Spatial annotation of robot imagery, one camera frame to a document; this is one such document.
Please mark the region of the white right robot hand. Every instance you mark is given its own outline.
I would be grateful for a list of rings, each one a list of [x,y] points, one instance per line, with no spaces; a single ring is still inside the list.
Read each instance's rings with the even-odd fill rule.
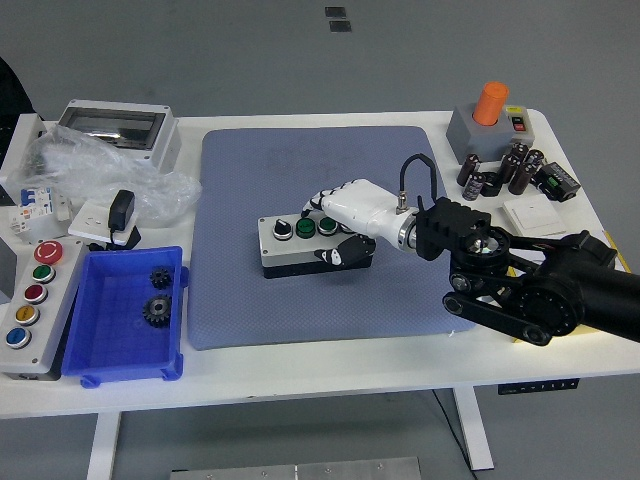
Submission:
[[[411,231],[415,226],[414,209],[408,206],[405,191],[392,194],[366,180],[357,179],[331,190],[323,190],[303,207],[301,216],[320,210],[354,236],[337,247],[316,250],[314,255],[332,266],[346,266],[369,256],[371,240],[381,237],[395,248],[415,248]]]

